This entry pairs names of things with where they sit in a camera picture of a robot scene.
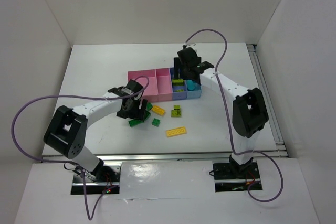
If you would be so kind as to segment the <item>dark green long lego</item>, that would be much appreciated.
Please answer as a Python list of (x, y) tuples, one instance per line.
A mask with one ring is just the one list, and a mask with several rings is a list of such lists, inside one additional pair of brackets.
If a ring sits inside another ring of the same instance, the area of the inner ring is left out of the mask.
[(139, 124), (141, 124), (141, 123), (143, 123), (143, 122), (142, 122), (142, 121), (139, 121), (139, 120), (130, 120), (130, 121), (128, 122), (128, 124), (129, 124), (130, 127), (135, 127), (135, 126), (137, 126), (137, 125), (139, 125)]

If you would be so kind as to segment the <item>cyan lego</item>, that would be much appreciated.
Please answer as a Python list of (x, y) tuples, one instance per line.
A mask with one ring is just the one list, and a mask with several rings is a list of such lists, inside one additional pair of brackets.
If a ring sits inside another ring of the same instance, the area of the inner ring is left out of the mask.
[(199, 90), (199, 86), (195, 81), (186, 80), (186, 86), (188, 91), (197, 91)]

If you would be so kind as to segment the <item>lime long lego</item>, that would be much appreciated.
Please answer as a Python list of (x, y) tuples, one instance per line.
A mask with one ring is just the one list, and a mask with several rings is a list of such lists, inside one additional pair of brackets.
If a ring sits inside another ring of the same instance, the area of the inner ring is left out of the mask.
[(184, 80), (183, 79), (172, 79), (172, 86), (183, 86)]

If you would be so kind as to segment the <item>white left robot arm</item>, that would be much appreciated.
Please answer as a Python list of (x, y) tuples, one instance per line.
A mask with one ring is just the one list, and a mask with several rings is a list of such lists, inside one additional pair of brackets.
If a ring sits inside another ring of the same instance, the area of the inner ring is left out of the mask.
[(103, 178), (112, 170), (85, 147), (86, 131), (110, 114), (143, 122), (148, 102), (142, 98), (144, 89), (140, 83), (130, 80), (126, 86), (112, 88), (102, 97), (86, 104), (73, 108), (60, 106), (47, 128), (44, 143), (95, 179)]

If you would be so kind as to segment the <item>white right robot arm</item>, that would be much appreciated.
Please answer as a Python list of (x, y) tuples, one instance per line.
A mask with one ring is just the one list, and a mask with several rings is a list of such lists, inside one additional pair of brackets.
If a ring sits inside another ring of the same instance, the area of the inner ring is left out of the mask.
[(185, 47), (174, 58), (174, 74), (192, 80), (222, 96), (232, 154), (230, 162), (246, 167), (253, 160), (253, 151), (260, 131), (269, 120), (263, 93), (249, 89), (221, 74), (211, 63), (202, 62), (196, 51)]

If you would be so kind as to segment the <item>dark green square lego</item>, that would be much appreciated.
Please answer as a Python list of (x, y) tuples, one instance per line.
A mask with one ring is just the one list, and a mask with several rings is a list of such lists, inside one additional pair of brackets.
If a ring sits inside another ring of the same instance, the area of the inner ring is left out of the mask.
[(148, 103), (146, 106), (146, 109), (150, 111), (153, 108), (153, 105), (151, 103)]

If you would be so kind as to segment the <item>dark green upturned lego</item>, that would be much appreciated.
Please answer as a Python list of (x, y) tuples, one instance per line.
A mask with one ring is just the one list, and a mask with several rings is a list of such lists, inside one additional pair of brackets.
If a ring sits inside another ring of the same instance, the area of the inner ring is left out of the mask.
[(149, 117), (150, 117), (151, 113), (148, 112), (148, 111), (145, 111), (145, 114), (144, 114), (144, 120), (146, 121)]

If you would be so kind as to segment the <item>large pink bin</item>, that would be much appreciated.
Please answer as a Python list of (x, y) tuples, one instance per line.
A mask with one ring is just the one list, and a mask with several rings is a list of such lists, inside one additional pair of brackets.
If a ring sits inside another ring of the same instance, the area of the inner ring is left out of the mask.
[(155, 69), (128, 71), (128, 80), (135, 80), (143, 87), (149, 84), (143, 92), (142, 98), (147, 99), (149, 102), (158, 102), (158, 85)]

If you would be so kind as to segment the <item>yellow short lego brick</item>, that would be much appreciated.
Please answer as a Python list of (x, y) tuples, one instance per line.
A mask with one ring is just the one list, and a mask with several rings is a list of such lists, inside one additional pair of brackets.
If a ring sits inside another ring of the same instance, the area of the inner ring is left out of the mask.
[(154, 105), (151, 111), (159, 116), (163, 116), (165, 114), (165, 110), (157, 105)]

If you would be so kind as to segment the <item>dark green lego right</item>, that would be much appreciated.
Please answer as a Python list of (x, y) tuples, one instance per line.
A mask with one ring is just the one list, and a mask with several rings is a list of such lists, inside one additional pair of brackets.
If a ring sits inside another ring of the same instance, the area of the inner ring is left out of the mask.
[(153, 126), (156, 126), (156, 127), (159, 127), (161, 121), (157, 118), (154, 118), (153, 121), (152, 121), (152, 125)]

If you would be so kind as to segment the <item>small pink bin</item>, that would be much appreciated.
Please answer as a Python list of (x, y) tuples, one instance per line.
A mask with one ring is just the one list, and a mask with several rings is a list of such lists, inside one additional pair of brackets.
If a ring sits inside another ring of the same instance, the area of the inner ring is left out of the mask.
[(157, 79), (157, 101), (171, 101), (173, 98), (173, 89), (171, 83), (171, 75), (169, 68), (159, 68), (156, 69), (156, 79)]

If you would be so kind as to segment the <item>light blue bin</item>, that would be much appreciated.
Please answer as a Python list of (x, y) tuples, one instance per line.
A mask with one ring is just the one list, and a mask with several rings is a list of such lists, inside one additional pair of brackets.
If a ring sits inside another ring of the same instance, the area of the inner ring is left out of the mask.
[(199, 86), (199, 90), (197, 91), (188, 91), (187, 90), (187, 86), (186, 86), (186, 80), (184, 80), (184, 95), (183, 95), (183, 100), (185, 99), (198, 99), (201, 97), (201, 94), (202, 94), (202, 89), (201, 89), (201, 86), (198, 84)]

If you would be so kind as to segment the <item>dark blue bin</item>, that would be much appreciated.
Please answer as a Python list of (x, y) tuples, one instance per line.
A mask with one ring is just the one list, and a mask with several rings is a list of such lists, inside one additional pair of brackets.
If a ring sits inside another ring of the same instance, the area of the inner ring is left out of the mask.
[[(171, 82), (173, 79), (173, 67), (170, 68), (170, 75), (171, 75)], [(182, 100), (184, 92), (175, 92), (176, 89), (184, 89), (184, 85), (183, 86), (172, 86), (172, 94), (173, 94), (173, 100)]]

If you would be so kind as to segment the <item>lime stacked lego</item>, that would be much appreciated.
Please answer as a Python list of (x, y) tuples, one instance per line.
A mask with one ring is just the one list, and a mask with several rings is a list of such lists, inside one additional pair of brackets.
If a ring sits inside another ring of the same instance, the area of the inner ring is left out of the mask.
[(173, 109), (171, 110), (171, 117), (180, 118), (181, 116), (182, 112), (180, 105), (174, 105)]

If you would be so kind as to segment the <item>yellow long lego plate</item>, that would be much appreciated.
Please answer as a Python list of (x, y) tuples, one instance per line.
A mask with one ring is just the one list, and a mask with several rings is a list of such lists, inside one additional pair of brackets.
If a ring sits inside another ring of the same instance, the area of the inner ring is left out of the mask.
[(179, 135), (183, 135), (186, 133), (187, 131), (185, 127), (178, 127), (178, 128), (165, 131), (166, 137), (174, 137), (174, 136), (179, 136)]

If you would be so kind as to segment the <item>aluminium right rail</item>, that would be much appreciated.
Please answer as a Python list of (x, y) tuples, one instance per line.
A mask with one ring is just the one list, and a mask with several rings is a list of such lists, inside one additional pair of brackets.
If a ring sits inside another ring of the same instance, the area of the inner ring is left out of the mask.
[(282, 133), (279, 128), (278, 120), (276, 118), (275, 111), (271, 103), (270, 95), (269, 95), (268, 88), (266, 85), (266, 80), (265, 80), (265, 77), (264, 77), (264, 74), (261, 69), (261, 65), (260, 65), (260, 62), (259, 62), (259, 59), (256, 53), (256, 45), (247, 44), (246, 46), (247, 46), (247, 50), (248, 50), (248, 53), (251, 59), (251, 64), (253, 66), (254, 73), (257, 79), (257, 83), (259, 85), (259, 89), (263, 93), (267, 112), (269, 115), (269, 125), (270, 125), (270, 129), (271, 129), (274, 141), (275, 141), (276, 152), (278, 152), (278, 154), (274, 154), (274, 156), (288, 157), (288, 152), (286, 150), (286, 146), (283, 141), (283, 137), (282, 137)]

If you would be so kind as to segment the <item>aluminium rail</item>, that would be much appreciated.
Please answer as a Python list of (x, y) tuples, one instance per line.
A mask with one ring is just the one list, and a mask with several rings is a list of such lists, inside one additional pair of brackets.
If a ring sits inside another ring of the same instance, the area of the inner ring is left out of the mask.
[(229, 158), (229, 152), (219, 153), (168, 153), (168, 154), (130, 154), (130, 155), (98, 155), (103, 161), (121, 162), (121, 161), (183, 161), (196, 159), (226, 159)]
[(270, 125), (270, 129), (271, 129), (274, 141), (275, 141), (276, 152), (278, 152), (278, 154), (274, 154), (274, 156), (288, 157), (288, 152), (286, 150), (286, 146), (283, 141), (283, 137), (282, 137), (282, 133), (279, 128), (278, 120), (276, 118), (275, 111), (271, 103), (270, 95), (269, 95), (268, 88), (266, 85), (266, 80), (265, 80), (265, 77), (264, 77), (264, 74), (261, 69), (261, 65), (260, 65), (260, 62), (259, 62), (259, 59), (256, 53), (256, 45), (247, 44), (246, 46), (247, 46), (247, 50), (248, 50), (248, 53), (251, 59), (251, 64), (253, 66), (254, 73), (257, 79), (257, 83), (259, 85), (259, 89), (263, 93), (267, 112), (269, 115), (269, 125)]

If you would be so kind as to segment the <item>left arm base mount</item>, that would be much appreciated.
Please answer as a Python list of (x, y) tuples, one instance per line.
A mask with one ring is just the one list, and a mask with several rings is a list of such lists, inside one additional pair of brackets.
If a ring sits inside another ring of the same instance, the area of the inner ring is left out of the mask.
[[(64, 169), (73, 174), (70, 194), (83, 195), (83, 180), (80, 176), (79, 166), (64, 164)], [(100, 195), (105, 190), (108, 195), (120, 193), (120, 163), (106, 163), (103, 171), (97, 176), (88, 173), (86, 170), (84, 170), (84, 173), (88, 195)]]

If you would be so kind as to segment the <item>aluminium front rail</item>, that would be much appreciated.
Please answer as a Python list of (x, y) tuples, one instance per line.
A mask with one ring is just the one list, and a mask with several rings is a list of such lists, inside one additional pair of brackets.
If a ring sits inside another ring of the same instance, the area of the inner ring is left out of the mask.
[(130, 154), (130, 155), (98, 155), (103, 161), (121, 162), (121, 161), (183, 161), (196, 159), (226, 159), (229, 158), (229, 152), (219, 153), (168, 153), (168, 154)]

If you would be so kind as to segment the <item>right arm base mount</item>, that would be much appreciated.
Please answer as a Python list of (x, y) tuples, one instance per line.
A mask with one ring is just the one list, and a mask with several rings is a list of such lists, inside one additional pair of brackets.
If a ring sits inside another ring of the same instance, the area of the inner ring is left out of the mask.
[(214, 179), (215, 192), (237, 192), (250, 190), (262, 190), (262, 182), (257, 162), (252, 163), (244, 170), (237, 172), (229, 162), (213, 163), (209, 175)]

